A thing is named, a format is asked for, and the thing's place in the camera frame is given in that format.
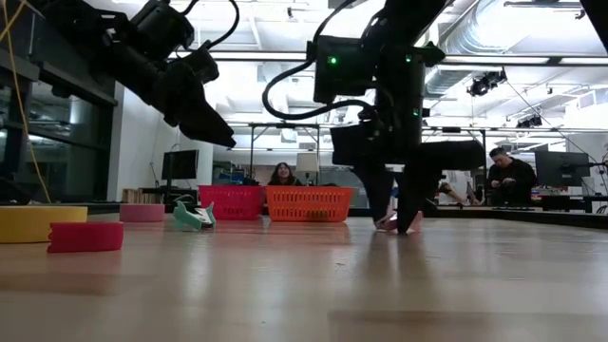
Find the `lamp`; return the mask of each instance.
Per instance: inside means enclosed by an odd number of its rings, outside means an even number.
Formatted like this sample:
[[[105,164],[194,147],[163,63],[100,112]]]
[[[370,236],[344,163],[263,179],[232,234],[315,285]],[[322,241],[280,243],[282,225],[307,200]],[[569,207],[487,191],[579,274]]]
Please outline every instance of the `lamp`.
[[[295,171],[306,173],[306,185],[311,172],[319,172],[319,158],[316,153],[298,153]]]

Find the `yellow cable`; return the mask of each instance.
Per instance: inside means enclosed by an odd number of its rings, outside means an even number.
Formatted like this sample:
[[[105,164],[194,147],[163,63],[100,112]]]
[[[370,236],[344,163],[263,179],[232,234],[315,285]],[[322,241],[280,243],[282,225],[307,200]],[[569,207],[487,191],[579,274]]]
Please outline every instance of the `yellow cable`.
[[[6,2],[5,2],[4,22],[7,24],[7,26],[4,29],[4,31],[2,31],[2,34],[0,35],[0,42],[4,38],[5,34],[7,34],[9,37],[10,66],[12,67],[12,78],[15,82],[15,91],[17,92],[17,102],[19,103],[19,111],[21,112],[21,119],[23,120],[23,131],[24,131],[24,134],[26,135],[26,138],[28,139],[29,153],[31,154],[31,160],[34,162],[34,167],[36,168],[36,174],[38,175],[38,180],[40,180],[40,184],[42,184],[42,188],[45,190],[45,196],[47,197],[47,201],[50,203],[50,196],[48,195],[47,185],[45,184],[45,181],[42,179],[42,175],[40,174],[40,168],[38,167],[38,161],[36,160],[36,154],[34,153],[34,146],[31,143],[31,140],[29,139],[28,118],[26,118],[26,111],[23,108],[23,101],[21,100],[21,91],[19,91],[19,82],[17,80],[18,79],[17,78],[17,67],[15,66],[15,57],[14,57],[14,53],[12,50],[12,38],[10,37],[10,27],[12,26],[12,24],[14,24],[15,19],[17,19],[17,16],[19,16],[19,13],[21,12],[21,10],[23,9],[25,4],[26,4],[25,2],[23,2],[23,1],[21,2],[21,5],[19,5],[19,8],[17,9],[15,14],[12,16],[12,18],[9,21],[9,12],[7,11]]]

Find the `plastic basket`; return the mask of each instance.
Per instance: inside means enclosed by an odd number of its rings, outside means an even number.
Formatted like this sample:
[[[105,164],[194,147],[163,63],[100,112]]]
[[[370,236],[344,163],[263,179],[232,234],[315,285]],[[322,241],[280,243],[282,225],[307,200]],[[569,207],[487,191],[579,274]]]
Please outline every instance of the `plastic basket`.
[[[349,216],[352,188],[267,186],[268,213],[274,221],[342,222]]]
[[[262,213],[262,187],[240,185],[199,186],[200,205],[212,202],[216,219],[254,220]]]

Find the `yellow bowl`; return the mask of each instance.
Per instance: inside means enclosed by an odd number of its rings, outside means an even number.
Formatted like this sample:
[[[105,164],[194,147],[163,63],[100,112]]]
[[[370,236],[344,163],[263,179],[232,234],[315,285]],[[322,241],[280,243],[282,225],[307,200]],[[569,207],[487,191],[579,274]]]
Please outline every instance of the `yellow bowl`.
[[[0,243],[48,242],[53,222],[86,222],[86,207],[0,207]]]

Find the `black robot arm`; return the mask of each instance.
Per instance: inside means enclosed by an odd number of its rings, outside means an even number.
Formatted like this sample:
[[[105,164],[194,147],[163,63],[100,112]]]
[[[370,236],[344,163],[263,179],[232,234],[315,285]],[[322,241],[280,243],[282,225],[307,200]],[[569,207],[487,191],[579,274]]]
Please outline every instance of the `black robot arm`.
[[[233,130],[205,99],[203,84],[219,76],[208,51],[211,43],[178,60],[167,59],[194,40],[188,9],[180,13],[169,0],[148,0],[129,21],[124,13],[95,9],[84,0],[29,2],[89,61],[92,74],[111,75],[190,139],[235,145]]]

